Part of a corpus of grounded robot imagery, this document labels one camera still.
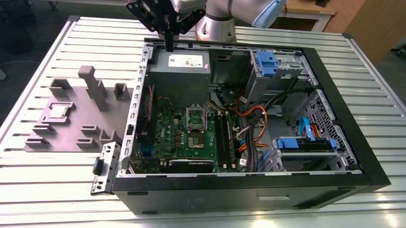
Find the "motherboard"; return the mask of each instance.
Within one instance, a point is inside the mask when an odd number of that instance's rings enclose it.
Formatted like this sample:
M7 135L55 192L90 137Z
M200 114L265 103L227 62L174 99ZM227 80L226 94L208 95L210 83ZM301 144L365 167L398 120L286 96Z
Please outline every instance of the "motherboard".
M168 167L191 172L236 172L232 120L227 113L207 113L190 107L184 112L158 113L155 142L139 145L131 166L135 173L166 173Z

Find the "metal bracket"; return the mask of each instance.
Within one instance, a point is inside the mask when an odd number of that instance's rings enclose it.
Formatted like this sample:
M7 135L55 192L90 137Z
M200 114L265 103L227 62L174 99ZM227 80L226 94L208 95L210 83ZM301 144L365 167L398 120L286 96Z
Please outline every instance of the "metal bracket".
M91 187L91 195L108 195L112 193L115 173L120 155L120 145L111 142L103 145L100 157L94 165L95 179Z

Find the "cable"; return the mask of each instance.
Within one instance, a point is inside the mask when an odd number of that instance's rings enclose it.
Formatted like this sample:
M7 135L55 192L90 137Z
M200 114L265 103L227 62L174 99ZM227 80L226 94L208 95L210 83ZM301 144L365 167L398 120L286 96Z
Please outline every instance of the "cable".
M142 128L142 132L140 132L140 133L143 133L143 132L146 131L146 129L147 129L147 123L148 123L148 120L150 120L150 118L151 118L152 96L154 96L154 94L152 94L152 88L151 88L150 85L148 85L148 90L150 90L150 105L148 105L147 119L146 119L146 123L144 123L144 126L143 126L143 128Z
M167 108L167 109L172 109L172 110L175 110L175 108L174 108L174 104L172 104L172 102L171 102L171 99L170 99L170 98L167 98L167 97L164 97L164 96L160 96L160 97L158 97L158 100L159 100L160 98L166 99L166 100L168 101L170 105L171 105L171 107L170 107L170 108Z
M206 99L206 103L210 104L210 106L212 106L214 109L216 109L218 111L226 111L226 108L222 108L220 106L216 105L215 101L211 99Z
M285 97L287 96L289 94L293 94L293 93L311 93L315 89L313 87L310 88L302 88L302 89L293 89L293 90L289 90L289 91L285 91L279 94L277 94L270 100L269 102L266 103L265 105L265 111L267 111L271 106ZM255 155L257 155L257 149L255 149L255 144L254 142L251 141L251 139L254 138L254 126L257 125L258 121L259 121L259 117L261 117L261 113L257 114L255 118L254 118L254 122L251 123L250 125L250 130L246 134L246 144L247 144L247 157L250 157L250 155L254 156L255 158Z
M236 133L236 135L235 135L236 138L240 137L242 133L244 133L244 132L248 130L248 128L250 128L250 126L247 126L246 128L243 128L243 129L240 130L240 132Z
M36 61L17 60L17 61L11 61L11 62L7 62L7 63L1 63L0 66L11 64L11 63L36 63L36 64L39 64L39 62L36 62Z
M219 102L222 103L223 107L224 107L227 110L231 110L234 104L232 104L232 105L227 105L227 103L224 102L224 99L223 99L223 97L222 97L223 88L227 88L227 87L228 87L228 88L238 88L238 89L235 90L235 93L234 93L234 94L236 94L238 90L242 90L242 91L243 91L243 89L242 89L240 85L232 84L232 83L220 83L220 84L218 84L216 87L215 87L215 96L216 96Z

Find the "blue drive bracket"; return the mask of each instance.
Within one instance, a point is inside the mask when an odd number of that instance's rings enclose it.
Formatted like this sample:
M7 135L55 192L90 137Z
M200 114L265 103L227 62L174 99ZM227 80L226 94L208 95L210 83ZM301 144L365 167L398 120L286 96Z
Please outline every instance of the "blue drive bracket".
M307 137L310 138L310 141L315 141L315 137L313 136L311 128L310 128L310 121L306 116L302 116L299 120L299 136L302 136L303 128L306 129Z
M273 52L257 51L257 63L262 76L271 77L275 75L279 63Z
M278 149L294 149L299 148L298 140L295 138L279 138L277 139Z

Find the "aluminum table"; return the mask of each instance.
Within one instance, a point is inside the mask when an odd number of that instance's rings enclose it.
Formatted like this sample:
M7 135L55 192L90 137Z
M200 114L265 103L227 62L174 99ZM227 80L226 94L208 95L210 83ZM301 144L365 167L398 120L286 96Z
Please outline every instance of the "aluminum table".
M104 86L132 85L146 37L136 20L71 17L0 128L0 224L43 227L403 227L406 226L406 109L355 42L342 34L236 27L236 40L315 48L391 185L322 209L135 216L116 196L90 195L99 153L25 152L47 105L48 86L96 68ZM183 39L194 39L194 31Z

